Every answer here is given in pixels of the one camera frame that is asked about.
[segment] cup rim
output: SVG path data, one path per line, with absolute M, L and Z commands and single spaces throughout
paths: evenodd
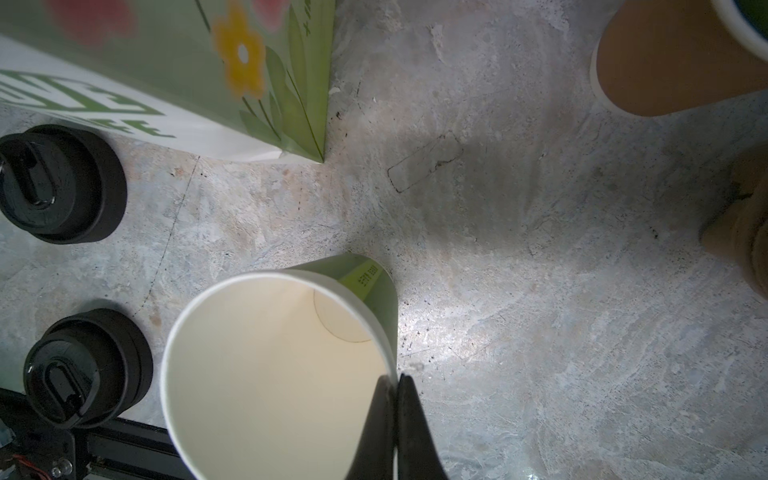
M 726 30 L 747 51 L 760 60 L 768 61 L 768 39 L 747 21 L 735 0 L 711 0 L 712 6 Z
M 318 290 L 324 295 L 327 295 L 331 299 L 339 302 L 349 312 L 350 315 L 352 315 L 362 324 L 363 328 L 366 329 L 366 332 L 368 332 L 368 334 L 371 336 L 371 340 L 373 341 L 374 345 L 376 345 L 376 349 L 379 351 L 379 354 L 384 360 L 389 380 L 394 386 L 397 385 L 397 369 L 394 353 L 389 346 L 389 341 L 387 340 L 387 336 L 384 333 L 384 329 L 382 328 L 381 324 L 379 324 L 379 321 L 373 312 L 371 312 L 370 308 L 368 308 L 368 306 L 354 293 L 352 293 L 349 289 L 344 287 L 344 285 L 337 282 L 333 278 L 322 275 L 321 273 L 308 272 L 305 270 L 260 270 L 250 273 L 241 273 L 240 275 L 236 275 L 216 283 L 213 286 L 205 289 L 202 293 L 195 296 L 187 304 L 187 306 L 184 307 L 184 309 L 177 317 L 174 326 L 171 328 L 170 333 L 168 334 L 160 368 L 160 401 L 168 434 L 176 446 L 181 459 L 184 460 L 184 463 L 192 471 L 195 478 L 199 478 L 200 480 L 211 479 L 207 478 L 202 472 L 200 472 L 200 470 L 195 465 L 194 460 L 190 458 L 190 456 L 184 450 L 184 446 L 179 443 L 174 417 L 168 408 L 168 358 L 170 356 L 170 352 L 173 350 L 174 341 L 180 329 L 186 323 L 190 314 L 204 301 L 208 300 L 211 296 L 220 290 L 234 285 L 235 283 L 265 278 L 296 281 L 315 290 Z

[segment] black metal frame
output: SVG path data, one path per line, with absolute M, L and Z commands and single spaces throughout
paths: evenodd
M 60 430 L 40 419 L 24 395 L 5 389 L 0 389 L 0 419 L 16 434 L 11 445 L 0 449 L 0 461 L 20 453 L 49 470 L 64 457 L 72 462 L 72 473 L 59 480 L 82 480 L 88 474 L 114 480 L 195 480 L 166 429 L 113 419 L 95 429 Z

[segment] red wire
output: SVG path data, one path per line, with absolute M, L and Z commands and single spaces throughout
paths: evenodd
M 17 462 L 19 462 L 20 464 L 22 464 L 23 466 L 25 466 L 25 467 L 29 468 L 29 469 L 30 469 L 30 470 L 32 470 L 34 473 L 36 473 L 37 475 L 39 475 L 39 476 L 42 478 L 42 480 L 51 480 L 51 476 L 50 476 L 50 475 L 49 475 L 49 474 L 48 474 L 46 471 L 42 470 L 41 468 L 38 468 L 38 467 L 37 467 L 37 465 L 35 465 L 34 463 L 32 463 L 32 462 L 31 462 L 31 461 L 30 461 L 30 460 L 29 460 L 27 457 L 25 457 L 25 456 L 23 456 L 23 455 L 19 455 L 19 454 L 17 453 L 17 454 L 14 454 L 14 455 L 13 455 L 13 458 L 14 458 L 14 459 L 15 459 Z

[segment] pink flower print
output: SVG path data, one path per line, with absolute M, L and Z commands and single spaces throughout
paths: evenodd
M 251 0 L 253 10 L 267 31 L 275 32 L 283 25 L 283 17 L 288 12 L 290 0 Z
M 97 47 L 116 33 L 134 33 L 136 21 L 126 0 L 45 0 L 54 20 L 81 45 Z

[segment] paper cup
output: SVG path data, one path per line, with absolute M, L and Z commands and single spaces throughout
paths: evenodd
M 397 383 L 396 341 L 395 286 L 362 255 L 225 280 L 170 332 L 170 436 L 199 480 L 340 480 L 378 378 Z

